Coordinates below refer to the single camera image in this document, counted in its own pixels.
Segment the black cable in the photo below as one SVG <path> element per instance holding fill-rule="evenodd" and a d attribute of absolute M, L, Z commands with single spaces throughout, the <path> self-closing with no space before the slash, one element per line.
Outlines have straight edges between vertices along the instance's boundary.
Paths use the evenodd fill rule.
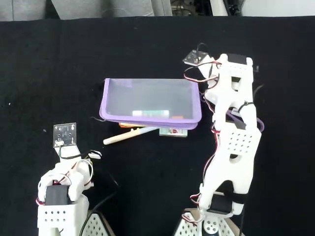
<path fill-rule="evenodd" d="M 204 47 L 207 49 L 207 53 L 209 54 L 209 57 L 211 57 L 211 55 L 210 55 L 210 53 L 209 53 L 208 45 L 205 44 L 205 43 L 199 43 L 199 44 L 197 45 L 197 48 L 196 48 L 196 55 L 197 55 L 197 61 L 198 61 L 198 63 L 199 63 L 199 48 L 200 48 L 200 46 L 204 46 Z"/>
<path fill-rule="evenodd" d="M 117 193 L 117 192 L 113 192 L 112 194 L 110 194 L 109 196 L 107 196 L 106 198 L 104 198 L 102 201 L 100 201 L 98 204 L 96 204 L 95 207 L 93 207 L 93 209 L 91 210 L 90 214 L 87 216 L 87 218 L 85 219 L 85 221 L 84 221 L 84 223 L 83 223 L 83 225 L 82 225 L 82 228 L 81 228 L 81 230 L 80 230 L 79 236 L 82 236 L 82 235 L 83 235 L 84 228 L 86 227 L 86 225 L 87 225 L 87 223 L 88 223 L 88 221 L 89 221 L 91 215 L 92 215 L 93 213 L 95 213 L 96 210 L 97 210 L 102 204 L 104 204 L 106 201 L 108 201 L 109 199 L 111 199 L 112 197 L 114 197 L 116 193 Z"/>
<path fill-rule="evenodd" d="M 86 152 L 84 152 L 84 153 L 80 153 L 80 154 L 75 155 L 75 156 L 62 157 L 62 156 L 61 156 L 61 148 L 62 148 L 62 147 L 63 147 L 63 146 L 59 146 L 59 157 L 60 157 L 61 159 L 64 159 L 64 160 L 70 160 L 70 159 L 74 159 L 74 158 L 82 157 L 82 156 L 85 157 L 85 156 L 89 155 L 90 153 L 94 153 L 94 154 L 96 154 L 96 155 L 101 156 L 101 154 L 99 154 L 99 152 L 94 151 L 94 150 L 89 150 L 89 151 L 86 151 Z"/>
<path fill-rule="evenodd" d="M 262 87 L 264 87 L 264 85 L 259 85 L 259 86 L 254 90 L 254 92 L 252 93 L 252 100 L 253 100 L 253 101 L 255 100 L 256 93 L 257 93 Z"/>
<path fill-rule="evenodd" d="M 243 212 L 242 212 L 241 224 L 240 224 L 240 232 L 239 232 L 238 236 L 242 236 L 242 233 L 243 233 L 244 215 L 245 215 L 245 204 L 243 206 Z"/>
<path fill-rule="evenodd" d="M 245 101 L 244 104 L 242 106 L 240 106 L 240 108 L 238 109 L 238 113 L 241 111 L 241 109 L 245 106 L 248 106 L 248 105 L 251 105 L 251 104 L 254 104 L 253 102 L 247 102 Z"/>

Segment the white cable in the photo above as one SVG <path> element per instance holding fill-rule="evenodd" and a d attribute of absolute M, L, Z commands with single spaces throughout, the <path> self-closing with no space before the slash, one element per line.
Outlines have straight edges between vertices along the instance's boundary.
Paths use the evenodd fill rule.
<path fill-rule="evenodd" d="M 78 167 L 80 161 L 86 162 L 86 163 L 91 167 L 91 175 L 90 175 L 90 178 L 89 178 L 89 180 L 84 184 L 84 185 L 86 185 L 86 184 L 90 183 L 91 180 L 92 180 L 92 177 L 93 177 L 93 174 L 94 174 L 94 168 L 93 168 L 93 165 L 91 164 L 91 162 L 88 161 L 88 160 L 86 160 L 86 159 L 78 160 L 78 162 L 76 163 L 76 168 Z"/>

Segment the gray fabric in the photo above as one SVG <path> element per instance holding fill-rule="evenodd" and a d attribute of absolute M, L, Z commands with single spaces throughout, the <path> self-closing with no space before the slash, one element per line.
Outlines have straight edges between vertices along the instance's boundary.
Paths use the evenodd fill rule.
<path fill-rule="evenodd" d="M 170 0 L 151 0 L 155 16 L 172 16 Z"/>
<path fill-rule="evenodd" d="M 46 0 L 0 0 L 0 21 L 44 19 L 45 7 Z"/>
<path fill-rule="evenodd" d="M 172 15 L 170 0 L 52 0 L 52 3 L 61 19 Z M 45 6 L 46 0 L 0 0 L 0 21 L 43 19 Z"/>
<path fill-rule="evenodd" d="M 0 21 L 12 21 L 11 0 L 0 0 Z"/>
<path fill-rule="evenodd" d="M 61 19 L 154 16 L 151 0 L 52 0 Z"/>

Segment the cable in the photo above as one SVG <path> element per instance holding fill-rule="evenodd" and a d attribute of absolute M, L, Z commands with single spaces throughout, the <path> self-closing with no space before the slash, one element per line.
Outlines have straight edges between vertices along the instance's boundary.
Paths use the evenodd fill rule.
<path fill-rule="evenodd" d="M 252 105 L 252 104 L 254 104 L 253 102 L 247 102 L 247 101 L 245 101 L 244 103 L 243 103 L 243 105 L 242 106 L 240 106 L 240 108 L 238 109 L 238 113 L 240 113 L 240 111 L 241 111 L 241 109 L 243 108 L 243 107 L 245 107 L 245 106 L 248 106 L 248 105 Z"/>
<path fill-rule="evenodd" d="M 243 212 L 242 212 L 241 224 L 240 224 L 240 232 L 239 232 L 238 236 L 242 236 L 242 234 L 243 234 L 244 215 L 245 215 L 245 204 L 243 206 Z"/>
<path fill-rule="evenodd" d="M 70 160 L 70 159 L 74 159 L 74 158 L 77 158 L 77 157 L 82 157 L 82 156 L 86 156 L 86 155 L 89 155 L 90 153 L 94 153 L 96 155 L 99 155 L 100 157 L 102 157 L 102 154 L 98 151 L 95 151 L 95 150 L 89 150 L 89 151 L 86 151 L 84 153 L 81 153 L 81 154 L 78 154 L 78 155 L 75 155 L 75 156 L 67 156 L 67 157 L 62 157 L 61 156 L 61 148 L 63 146 L 59 146 L 59 157 L 61 159 L 64 159 L 64 160 Z"/>
<path fill-rule="evenodd" d="M 92 181 L 92 178 L 93 178 L 93 175 L 94 175 L 94 168 L 93 168 L 93 165 L 91 164 L 90 161 L 86 160 L 86 159 L 81 159 L 81 160 L 78 160 L 77 163 L 76 163 L 76 167 L 78 167 L 79 165 L 79 162 L 86 162 L 90 167 L 91 167 L 91 175 L 90 175 L 90 178 L 89 180 L 84 184 L 84 186 L 87 186 L 91 181 Z"/>
<path fill-rule="evenodd" d="M 252 100 L 253 100 L 253 101 L 255 100 L 256 93 L 257 93 L 262 87 L 264 87 L 264 85 L 259 85 L 259 86 L 254 90 L 254 92 L 252 93 Z"/>
<path fill-rule="evenodd" d="M 196 55 L 197 55 L 197 61 L 198 61 L 198 63 L 199 63 L 199 48 L 200 48 L 200 46 L 205 46 L 205 48 L 207 48 L 207 53 L 208 53 L 208 55 L 209 55 L 209 57 L 211 57 L 211 55 L 210 55 L 210 53 L 209 53 L 209 48 L 208 48 L 208 45 L 207 44 L 205 44 L 205 43 L 199 43 L 198 45 L 197 45 L 197 48 L 196 48 Z"/>
<path fill-rule="evenodd" d="M 191 69 L 194 69 L 194 68 L 198 68 L 202 65 L 206 65 L 206 64 L 217 64 L 217 65 L 222 65 L 222 63 L 218 62 L 218 61 L 211 61 L 211 62 L 206 62 L 206 63 L 202 63 L 200 65 L 197 65 L 197 66 L 191 66 L 189 68 L 187 68 L 185 71 L 184 71 L 184 78 L 186 80 L 189 80 L 189 81 L 193 81 L 193 82 L 196 82 L 196 83 L 202 83 L 202 82 L 206 82 L 206 81 L 209 81 L 209 80 L 215 80 L 218 78 L 218 76 L 215 76 L 215 77 L 212 77 L 212 78 L 208 78 L 208 79 L 204 79 L 204 80 L 197 80 L 197 79 L 193 79 L 193 78 L 190 78 L 190 77 L 187 77 L 186 76 L 186 72 L 191 70 Z"/>
<path fill-rule="evenodd" d="M 84 231 L 84 228 L 86 227 L 87 225 L 87 222 L 89 221 L 91 215 L 93 213 L 96 212 L 96 210 L 102 205 L 104 204 L 106 201 L 108 201 L 109 199 L 111 199 L 112 197 L 114 197 L 116 195 L 117 192 L 114 192 L 112 194 L 110 194 L 109 196 L 107 196 L 106 198 L 104 198 L 102 201 L 100 201 L 95 207 L 93 207 L 93 209 L 91 210 L 90 214 L 88 214 L 87 218 L 85 219 L 82 227 L 81 227 L 81 230 L 80 230 L 80 234 L 79 236 L 82 236 L 83 235 L 83 231 Z"/>

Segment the perforated plastic part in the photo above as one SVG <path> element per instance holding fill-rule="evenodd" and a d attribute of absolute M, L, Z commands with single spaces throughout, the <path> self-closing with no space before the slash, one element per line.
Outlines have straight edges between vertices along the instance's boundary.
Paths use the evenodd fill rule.
<path fill-rule="evenodd" d="M 217 217 L 208 217 L 203 221 L 203 229 L 210 235 L 220 230 L 219 219 Z"/>
<path fill-rule="evenodd" d="M 98 214 L 92 214 L 84 228 L 83 236 L 109 236 L 105 225 Z"/>
<path fill-rule="evenodd" d="M 234 124 L 226 123 L 227 128 L 222 129 L 221 145 L 235 155 L 255 154 L 261 133 L 258 129 L 237 129 Z"/>
<path fill-rule="evenodd" d="M 238 77 L 238 78 L 243 78 L 247 76 L 248 73 L 252 73 L 252 71 L 249 71 L 248 65 L 243 65 L 243 64 L 233 63 L 233 62 L 224 63 L 222 67 L 220 68 L 220 71 L 226 73 L 229 76 Z"/>
<path fill-rule="evenodd" d="M 193 219 L 190 212 L 186 212 L 185 216 Z M 210 235 L 219 232 L 219 236 L 235 236 L 227 222 L 223 218 L 217 217 L 207 217 L 204 221 L 197 224 L 189 223 L 182 219 L 174 236 L 202 236 L 202 225 L 204 232 Z"/>
<path fill-rule="evenodd" d="M 227 222 L 222 219 L 219 218 L 219 231 L 221 232 L 221 236 L 235 236 L 235 234 L 232 232 L 231 228 L 229 227 L 229 225 L 227 224 Z"/>
<path fill-rule="evenodd" d="M 184 214 L 189 219 L 193 219 L 190 212 Z M 174 236 L 199 236 L 197 224 L 189 223 L 185 220 L 181 220 Z"/>
<path fill-rule="evenodd" d="M 71 205 L 38 206 L 39 235 L 49 235 L 47 232 L 54 228 L 63 229 L 63 235 L 79 235 L 88 208 L 88 198 L 83 194 Z"/>

